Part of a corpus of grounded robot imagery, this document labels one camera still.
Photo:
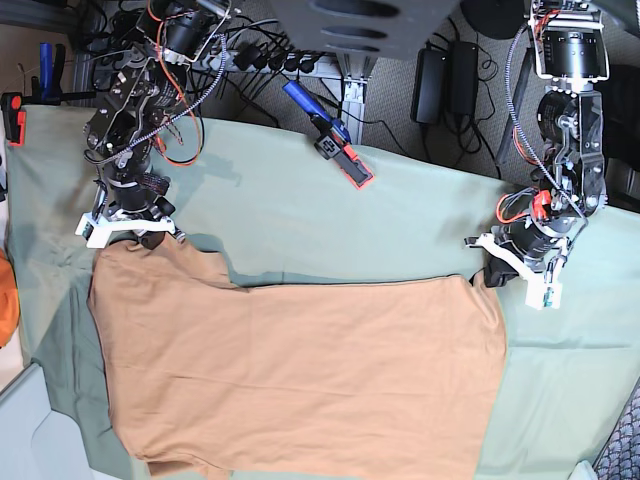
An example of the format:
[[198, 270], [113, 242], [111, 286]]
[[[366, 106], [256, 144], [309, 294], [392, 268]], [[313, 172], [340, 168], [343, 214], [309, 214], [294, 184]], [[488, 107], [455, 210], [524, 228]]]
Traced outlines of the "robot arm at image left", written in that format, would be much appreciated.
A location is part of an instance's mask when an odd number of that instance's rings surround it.
[[76, 227], [88, 248], [102, 249], [112, 235], [130, 232], [146, 245], [184, 233], [172, 216], [168, 177], [154, 172], [150, 155], [166, 153], [162, 133], [194, 118], [204, 99], [187, 97], [189, 71], [207, 47], [227, 63], [224, 24], [233, 16], [230, 1], [149, 1], [134, 24], [136, 38], [96, 112], [84, 127], [85, 160], [97, 171], [92, 208]]

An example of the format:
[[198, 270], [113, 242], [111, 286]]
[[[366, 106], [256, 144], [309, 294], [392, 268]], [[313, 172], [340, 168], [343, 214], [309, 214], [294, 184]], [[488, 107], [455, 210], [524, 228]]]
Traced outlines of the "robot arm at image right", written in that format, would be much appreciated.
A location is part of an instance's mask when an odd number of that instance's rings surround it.
[[536, 152], [519, 118], [522, 84], [505, 66], [512, 138], [533, 165], [532, 186], [503, 195], [497, 225], [470, 245], [488, 254], [484, 283], [499, 288], [517, 277], [540, 282], [545, 297], [590, 217], [606, 202], [602, 96], [594, 86], [609, 77], [602, 13], [590, 1], [533, 1], [516, 33], [527, 35], [536, 75], [547, 81], [536, 112], [543, 141]]

